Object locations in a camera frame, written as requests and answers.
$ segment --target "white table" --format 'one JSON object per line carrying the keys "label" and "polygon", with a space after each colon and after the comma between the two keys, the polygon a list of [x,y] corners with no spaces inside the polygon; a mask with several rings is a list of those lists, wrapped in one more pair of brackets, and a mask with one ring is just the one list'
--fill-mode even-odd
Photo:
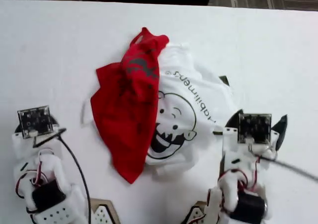
{"label": "white table", "polygon": [[[246,112],[289,115],[279,158],[316,175],[318,12],[95,2],[0,1],[0,223],[29,223],[14,193],[11,133],[16,111],[49,104],[68,128],[92,197],[110,199],[123,224],[178,224],[216,185],[221,143],[183,177],[158,182],[144,172],[129,185],[110,165],[82,102],[97,88],[95,69],[119,61],[141,27],[189,42],[193,55],[227,75]],[[70,176],[80,183],[65,152]],[[269,224],[314,223],[318,186],[275,166]]]}

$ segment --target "black cable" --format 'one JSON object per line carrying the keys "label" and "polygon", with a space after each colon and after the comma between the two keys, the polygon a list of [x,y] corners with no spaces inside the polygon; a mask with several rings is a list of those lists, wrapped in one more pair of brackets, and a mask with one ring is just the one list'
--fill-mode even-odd
{"label": "black cable", "polygon": [[54,135],[50,136],[49,138],[47,138],[47,139],[45,139],[45,140],[43,140],[43,141],[41,141],[41,142],[39,142],[37,144],[34,144],[33,148],[39,148],[41,145],[45,144],[46,142],[48,142],[48,141],[50,141],[50,140],[52,140],[52,139],[54,139],[56,137],[60,137],[61,134],[63,134],[65,131],[66,131],[66,128],[58,129],[58,131]]}
{"label": "black cable", "polygon": [[33,224],[38,224],[38,223],[35,222],[35,220],[33,218],[33,214],[30,215],[30,218],[31,218],[31,221],[32,221]]}
{"label": "black cable", "polygon": [[87,184],[86,184],[86,180],[85,180],[83,171],[82,171],[82,169],[81,169],[81,167],[80,167],[80,164],[79,164],[78,160],[76,159],[74,153],[71,151],[70,147],[65,143],[65,141],[62,139],[61,136],[58,136],[58,140],[59,140],[60,142],[62,142],[62,144],[65,146],[65,148],[66,148],[66,149],[68,150],[68,152],[71,154],[71,156],[72,156],[73,159],[74,159],[74,162],[75,162],[76,166],[77,166],[78,169],[79,169],[81,178],[82,178],[83,183],[84,183],[86,195],[87,195],[87,202],[88,202],[88,224],[90,224],[90,223],[91,223],[91,204],[90,204],[90,196],[89,196],[89,191],[88,191],[88,187],[87,187]]}
{"label": "black cable", "polygon": [[301,175],[301,176],[304,176],[308,179],[311,179],[312,181],[318,183],[318,177],[317,176],[314,176],[313,174],[311,173],[308,173],[307,171],[304,171],[296,166],[293,166],[291,164],[287,164],[285,162],[282,162],[282,161],[278,161],[278,160],[275,160],[275,159],[270,159],[270,158],[266,158],[266,157],[263,157],[263,156],[259,156],[261,159],[265,160],[265,161],[268,161],[268,162],[272,162],[272,163],[275,163],[281,167],[284,167],[284,168],[287,168],[287,169],[290,169],[291,171]]}

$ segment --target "cartoon mouth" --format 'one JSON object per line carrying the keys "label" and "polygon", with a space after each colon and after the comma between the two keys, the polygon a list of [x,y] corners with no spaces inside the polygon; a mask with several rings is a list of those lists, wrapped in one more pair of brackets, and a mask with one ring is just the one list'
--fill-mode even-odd
{"label": "cartoon mouth", "polygon": [[181,135],[177,135],[175,136],[175,138],[173,139],[173,135],[172,134],[166,134],[165,132],[163,132],[162,134],[160,134],[158,132],[158,130],[156,129],[154,135],[153,135],[153,140],[151,142],[151,148],[153,149],[154,152],[157,153],[162,153],[164,152],[167,148],[169,148],[171,145],[183,145],[185,138],[184,138],[184,134]]}

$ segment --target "red fabric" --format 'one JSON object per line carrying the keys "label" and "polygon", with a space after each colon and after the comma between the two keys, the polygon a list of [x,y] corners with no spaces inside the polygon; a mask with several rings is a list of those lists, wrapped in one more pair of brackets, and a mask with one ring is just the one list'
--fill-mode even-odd
{"label": "red fabric", "polygon": [[94,120],[115,168],[129,183],[143,171],[155,130],[157,58],[168,41],[165,35],[154,36],[143,28],[120,63],[96,70],[100,89],[90,100]]}

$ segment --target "printed cartoon face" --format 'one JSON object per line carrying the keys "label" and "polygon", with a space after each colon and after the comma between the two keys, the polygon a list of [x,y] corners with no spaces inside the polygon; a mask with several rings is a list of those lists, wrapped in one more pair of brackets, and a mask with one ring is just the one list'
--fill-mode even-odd
{"label": "printed cartoon face", "polygon": [[197,135],[196,115],[191,104],[175,93],[159,92],[156,130],[148,156],[165,159]]}

